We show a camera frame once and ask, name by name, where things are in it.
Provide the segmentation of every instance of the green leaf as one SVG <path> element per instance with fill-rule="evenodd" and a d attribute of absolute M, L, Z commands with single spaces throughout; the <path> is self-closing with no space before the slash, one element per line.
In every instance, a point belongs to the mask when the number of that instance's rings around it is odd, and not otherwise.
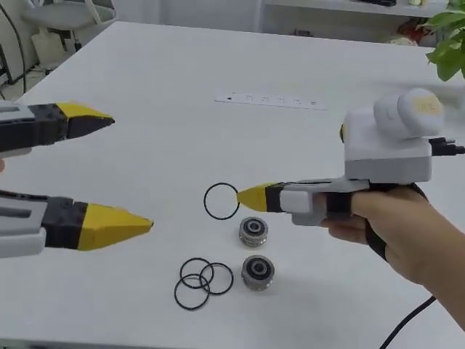
<path fill-rule="evenodd" d="M 454 29 L 453 31 L 449 33 L 449 39 L 453 38 L 457 34 L 460 34 L 460 32 L 462 32 L 460 29 Z"/>
<path fill-rule="evenodd" d="M 434 51 L 427 54 L 426 56 L 428 57 L 431 63 L 438 64 L 443 55 L 447 54 L 449 51 L 453 49 L 459 49 L 459 48 L 460 48 L 460 44 L 457 41 L 453 39 L 447 39 L 447 40 L 441 41 L 436 46 Z"/>
<path fill-rule="evenodd" d="M 435 28 L 444 28 L 452 25 L 460 20 L 465 20 L 465 12 L 443 12 L 435 15 L 433 18 L 426 22 L 426 26 Z"/>
<path fill-rule="evenodd" d="M 462 42 L 465 39 L 465 31 L 454 33 L 454 35 L 452 35 L 449 39 L 455 42 Z"/>
<path fill-rule="evenodd" d="M 465 13 L 465 11 L 463 11 L 462 9 L 449 9 L 446 12 L 448 12 L 448 13 Z"/>
<path fill-rule="evenodd" d="M 451 23 L 446 26 L 448 30 L 453 31 L 455 29 L 465 28 L 465 20 L 458 20 L 457 22 Z"/>
<path fill-rule="evenodd" d="M 464 65 L 465 55 L 460 49 L 446 50 L 436 60 L 437 75 L 443 81 L 450 80 Z"/>

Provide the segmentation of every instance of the yellow fingertip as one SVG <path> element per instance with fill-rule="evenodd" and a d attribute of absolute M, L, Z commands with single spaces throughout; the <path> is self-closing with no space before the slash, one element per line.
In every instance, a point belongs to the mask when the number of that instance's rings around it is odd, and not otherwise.
<path fill-rule="evenodd" d="M 101 249 L 150 231 L 153 222 L 119 209 L 89 204 L 81 229 L 78 250 Z"/>
<path fill-rule="evenodd" d="M 93 116 L 96 118 L 112 119 L 110 115 L 100 113 L 99 111 L 86 107 L 85 105 L 79 105 L 75 103 L 57 103 L 57 106 L 69 119 L 77 118 L 80 116 Z"/>
<path fill-rule="evenodd" d="M 258 212 L 267 211 L 266 188 L 276 183 L 266 183 L 238 193 L 238 202 Z"/>

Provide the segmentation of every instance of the hand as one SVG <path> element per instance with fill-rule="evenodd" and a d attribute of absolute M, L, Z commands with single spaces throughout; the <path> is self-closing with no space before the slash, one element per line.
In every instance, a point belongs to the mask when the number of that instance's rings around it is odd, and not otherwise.
<path fill-rule="evenodd" d="M 444 239 L 453 227 L 422 196 L 408 188 L 389 193 L 359 192 L 352 197 L 355 216 L 344 222 L 323 221 L 321 226 L 341 240 L 366 244 L 365 221 L 387 243 L 386 258 L 406 279 L 422 284 L 428 265 L 448 253 Z"/>

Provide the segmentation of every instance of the black grip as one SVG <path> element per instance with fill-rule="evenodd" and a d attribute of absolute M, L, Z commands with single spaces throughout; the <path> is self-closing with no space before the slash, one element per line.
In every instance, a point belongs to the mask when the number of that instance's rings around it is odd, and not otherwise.
<path fill-rule="evenodd" d="M 352 216 L 352 193 L 327 193 L 326 218 L 332 221 L 348 220 Z"/>
<path fill-rule="evenodd" d="M 381 191 L 381 192 L 387 193 L 387 192 L 389 192 L 389 191 L 391 191 L 391 190 L 393 190 L 395 188 L 399 188 L 399 187 L 402 187 L 402 186 L 410 188 L 411 190 L 413 190 L 414 192 L 420 194 L 426 200 L 428 200 L 428 198 L 426 197 L 426 194 L 415 183 L 412 183 L 410 185 L 371 184 L 370 185 L 370 191 Z M 384 242 L 384 240 L 382 238 L 380 238 L 378 234 L 375 233 L 375 231 L 371 227 L 371 224 L 367 220 L 365 221 L 365 238 L 366 238 L 366 242 L 369 245 L 369 247 L 374 252 L 376 252 L 377 255 L 380 256 L 383 260 L 387 260 L 386 259 L 386 242 Z"/>

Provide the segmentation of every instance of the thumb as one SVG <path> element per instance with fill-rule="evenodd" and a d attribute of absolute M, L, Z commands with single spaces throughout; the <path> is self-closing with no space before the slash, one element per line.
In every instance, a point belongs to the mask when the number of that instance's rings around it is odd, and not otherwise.
<path fill-rule="evenodd" d="M 367 220 L 376 219 L 389 207 L 392 198 L 381 192 L 357 192 L 352 195 L 352 213 Z"/>

